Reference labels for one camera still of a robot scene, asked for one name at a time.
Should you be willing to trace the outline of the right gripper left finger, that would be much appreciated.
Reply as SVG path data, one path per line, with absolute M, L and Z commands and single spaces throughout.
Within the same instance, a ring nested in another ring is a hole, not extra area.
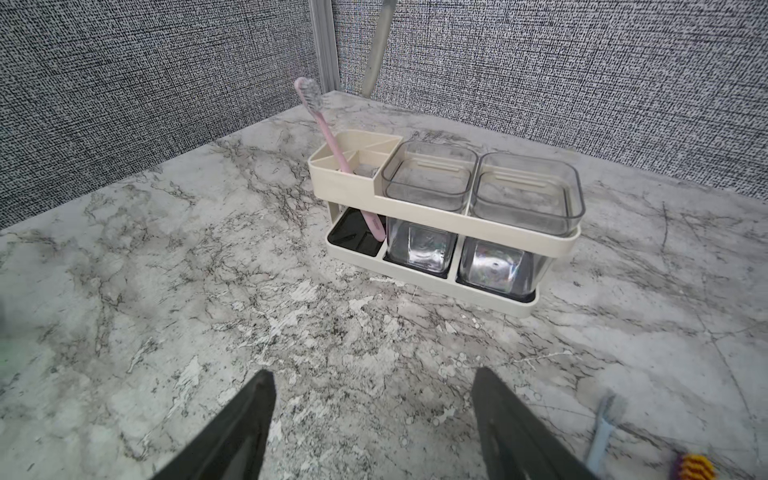
M 275 403 L 273 373 L 260 370 L 155 477 L 257 479 Z

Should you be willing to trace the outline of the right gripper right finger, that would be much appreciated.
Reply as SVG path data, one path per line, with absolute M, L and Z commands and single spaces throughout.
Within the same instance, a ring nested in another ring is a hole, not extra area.
M 476 371 L 471 396 L 490 479 L 596 477 L 491 369 Z

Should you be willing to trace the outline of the white toothbrush holder caddy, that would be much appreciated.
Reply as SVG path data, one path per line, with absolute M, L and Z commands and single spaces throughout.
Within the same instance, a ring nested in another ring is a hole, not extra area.
M 547 272 L 529 301 L 517 301 L 462 284 L 458 281 L 458 269 L 465 239 L 472 237 L 517 247 L 555 261 L 569 254 L 580 236 L 583 217 L 575 230 L 565 237 L 472 217 L 469 214 L 470 200 L 480 158 L 483 156 L 476 152 L 478 161 L 468 202 L 463 212 L 452 213 L 385 196 L 384 169 L 398 147 L 407 142 L 403 138 L 360 130 L 344 131 L 335 137 L 353 174 L 341 171 L 327 144 L 310 157 L 308 166 L 315 195 L 328 206 L 332 226 L 326 237 L 326 245 L 329 253 L 338 260 L 455 300 L 515 317 L 526 317 L 539 301 L 540 284 Z M 386 232 L 383 242 L 377 241 L 370 233 L 361 210 L 379 217 Z M 458 235 L 446 277 L 433 276 L 385 259 L 388 216 Z

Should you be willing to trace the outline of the pink toothbrush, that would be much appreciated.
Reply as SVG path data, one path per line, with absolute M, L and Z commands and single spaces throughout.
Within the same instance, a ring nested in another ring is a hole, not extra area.
M 317 123 L 341 171 L 346 174 L 353 174 L 353 170 L 350 168 L 336 137 L 331 132 L 331 129 L 323 116 L 323 99 L 319 84 L 311 78 L 299 77 L 294 81 L 294 89 L 303 105 L 307 108 L 309 114 Z M 373 237 L 377 241 L 383 242 L 386 239 L 386 232 L 379 217 L 371 212 L 363 210 L 361 210 L 360 213 Z

